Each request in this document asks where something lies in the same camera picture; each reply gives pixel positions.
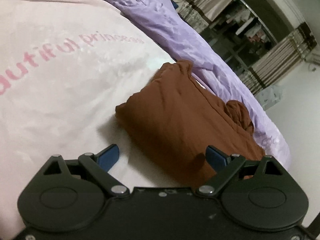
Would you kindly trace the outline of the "brown garment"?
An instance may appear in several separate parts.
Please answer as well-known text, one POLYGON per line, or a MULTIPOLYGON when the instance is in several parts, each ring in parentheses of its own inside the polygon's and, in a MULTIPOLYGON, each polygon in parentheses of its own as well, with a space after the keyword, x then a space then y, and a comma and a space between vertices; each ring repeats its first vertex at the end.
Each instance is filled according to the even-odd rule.
POLYGON ((253 138, 245 105, 224 102, 192 77, 189 61, 165 63, 150 82, 116 107, 116 119, 140 150, 171 178, 193 188, 216 174, 205 151, 260 160, 265 151, 253 138))

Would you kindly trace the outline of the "white patterned bag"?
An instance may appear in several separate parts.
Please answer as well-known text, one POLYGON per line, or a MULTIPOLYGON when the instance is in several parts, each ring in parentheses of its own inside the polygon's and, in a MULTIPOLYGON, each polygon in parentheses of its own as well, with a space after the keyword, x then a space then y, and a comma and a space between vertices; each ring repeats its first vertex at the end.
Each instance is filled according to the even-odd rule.
POLYGON ((270 85, 255 96, 255 98, 265 111, 280 102, 282 97, 283 88, 278 85, 270 85))

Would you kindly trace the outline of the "right beige curtain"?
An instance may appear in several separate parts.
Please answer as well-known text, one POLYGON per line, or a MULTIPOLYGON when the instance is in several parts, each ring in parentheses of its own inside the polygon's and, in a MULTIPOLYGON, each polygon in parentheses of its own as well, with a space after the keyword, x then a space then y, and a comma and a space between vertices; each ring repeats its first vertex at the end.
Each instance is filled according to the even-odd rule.
POLYGON ((257 95, 304 61, 316 46, 310 27, 303 22, 241 74, 240 80, 257 95))

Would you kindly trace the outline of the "pink fleece blanket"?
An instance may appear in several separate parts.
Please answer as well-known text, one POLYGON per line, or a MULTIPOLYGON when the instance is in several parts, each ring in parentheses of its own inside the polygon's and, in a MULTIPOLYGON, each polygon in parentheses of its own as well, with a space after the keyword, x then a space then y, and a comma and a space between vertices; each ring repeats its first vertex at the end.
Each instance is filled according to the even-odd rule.
POLYGON ((52 156, 117 144, 129 188, 176 187, 115 119, 172 58, 102 0, 1 0, 1 239, 23 230, 17 198, 52 156))

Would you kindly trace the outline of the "purple duvet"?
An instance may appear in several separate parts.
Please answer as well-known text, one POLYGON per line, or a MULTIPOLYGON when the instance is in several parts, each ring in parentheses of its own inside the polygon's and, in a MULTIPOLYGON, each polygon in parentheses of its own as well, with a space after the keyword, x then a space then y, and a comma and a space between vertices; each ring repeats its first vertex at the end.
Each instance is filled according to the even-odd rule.
POLYGON ((242 102, 254 124, 256 143, 288 169, 289 146, 260 103, 231 68, 190 25, 170 0, 105 0, 119 9, 173 59, 193 63, 193 77, 224 102, 242 102))

